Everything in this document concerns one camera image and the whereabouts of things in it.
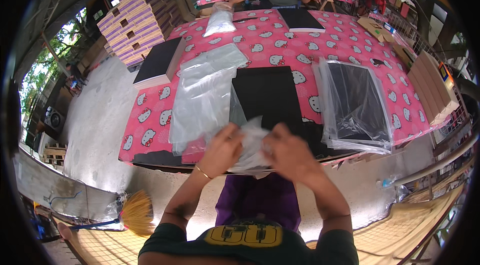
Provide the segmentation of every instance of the bracelet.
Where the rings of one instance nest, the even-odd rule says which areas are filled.
[[[198,167],[198,166],[195,165],[195,168],[198,169],[201,173],[203,173],[203,175],[204,175],[205,177],[207,177],[207,178],[209,178],[210,180],[212,180],[212,178],[209,177],[203,170],[201,170],[200,167]]]

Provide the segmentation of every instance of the green foliage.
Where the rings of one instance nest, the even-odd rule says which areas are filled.
[[[70,49],[75,46],[73,43],[82,36],[81,28],[77,23],[84,25],[86,16],[86,8],[80,10],[75,16],[78,21],[71,19],[50,40],[52,49],[59,57],[67,57]],[[37,94],[43,90],[46,79],[51,78],[55,80],[61,72],[62,70],[59,68],[57,61],[45,46],[23,79],[20,92],[22,114],[30,116],[32,103]]]

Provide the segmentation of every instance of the broom bristles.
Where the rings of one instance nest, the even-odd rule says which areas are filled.
[[[123,204],[121,219],[135,235],[148,237],[153,234],[152,201],[145,191],[140,190]]]

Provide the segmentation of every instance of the concrete floor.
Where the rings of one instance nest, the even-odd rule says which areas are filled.
[[[171,196],[187,175],[153,171],[129,166],[117,160],[123,131],[137,95],[132,86],[135,73],[129,73],[117,58],[109,58],[88,76],[90,82],[71,102],[64,127],[69,144],[64,173],[93,187],[112,192],[133,193],[144,189],[152,196],[155,221],[161,218]],[[382,218],[394,202],[393,189],[378,189],[378,179],[397,174],[405,176],[426,167],[432,160],[430,136],[408,145],[405,151],[370,162],[344,164],[338,170],[325,171],[350,204],[354,228]],[[215,223],[215,204],[225,178],[218,177],[203,190],[195,215],[187,227],[187,238],[195,239]],[[318,238],[322,228],[311,190],[297,185],[305,241]]]

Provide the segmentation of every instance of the plastic sheet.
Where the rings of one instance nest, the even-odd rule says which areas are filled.
[[[390,154],[393,128],[382,83],[368,67],[316,58],[312,63],[329,148]]]
[[[229,123],[232,78],[247,61],[237,46],[229,43],[180,65],[168,139],[175,156],[187,148],[189,153],[205,150],[209,139]],[[192,149],[190,142],[197,147]]]
[[[208,37],[215,33],[230,33],[236,30],[233,24],[233,8],[227,2],[214,3],[203,36]]]
[[[262,139],[269,133],[261,128],[262,117],[252,118],[241,127],[245,135],[242,140],[243,151],[238,162],[228,171],[233,173],[244,173],[252,175],[254,170],[261,170],[269,167],[264,158],[262,150]]]

